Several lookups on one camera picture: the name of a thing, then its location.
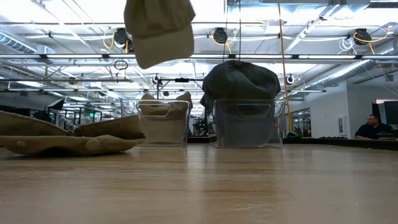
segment wooden table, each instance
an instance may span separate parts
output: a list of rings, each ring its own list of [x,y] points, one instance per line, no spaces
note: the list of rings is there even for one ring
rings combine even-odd
[[[137,147],[31,158],[0,149],[0,223],[398,223],[398,152]]]

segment transparent container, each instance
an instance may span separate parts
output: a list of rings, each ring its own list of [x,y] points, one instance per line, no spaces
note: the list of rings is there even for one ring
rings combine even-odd
[[[208,123],[215,147],[282,147],[285,101],[216,100]]]
[[[187,146],[189,107],[181,100],[122,100],[122,116],[138,115],[142,146]]]

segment beige cap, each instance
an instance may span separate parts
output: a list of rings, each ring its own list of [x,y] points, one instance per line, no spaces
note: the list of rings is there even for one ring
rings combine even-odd
[[[127,0],[124,23],[132,35],[141,68],[180,58],[194,51],[189,0]]]

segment man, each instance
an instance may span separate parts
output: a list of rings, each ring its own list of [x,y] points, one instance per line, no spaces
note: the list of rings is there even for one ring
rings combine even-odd
[[[361,140],[390,140],[390,138],[378,138],[377,134],[380,133],[392,133],[392,127],[387,124],[379,123],[379,118],[370,114],[368,116],[368,122],[362,125],[355,133],[355,138]]]

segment wall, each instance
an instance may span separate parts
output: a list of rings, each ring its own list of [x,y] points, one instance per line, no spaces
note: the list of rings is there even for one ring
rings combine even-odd
[[[326,88],[326,93],[310,93],[305,101],[295,101],[292,111],[311,109],[311,130],[313,138],[338,137],[338,118],[346,117],[346,135],[351,136],[349,128],[347,84],[341,82],[337,87]]]
[[[0,105],[44,110],[46,106],[59,99],[55,96],[39,95],[35,92],[28,92],[28,96],[21,96],[19,93],[0,93]]]
[[[376,100],[398,99],[398,96],[380,85],[348,85],[347,90],[351,138],[354,138],[358,128],[366,123],[366,118],[372,113],[372,103],[376,103]]]

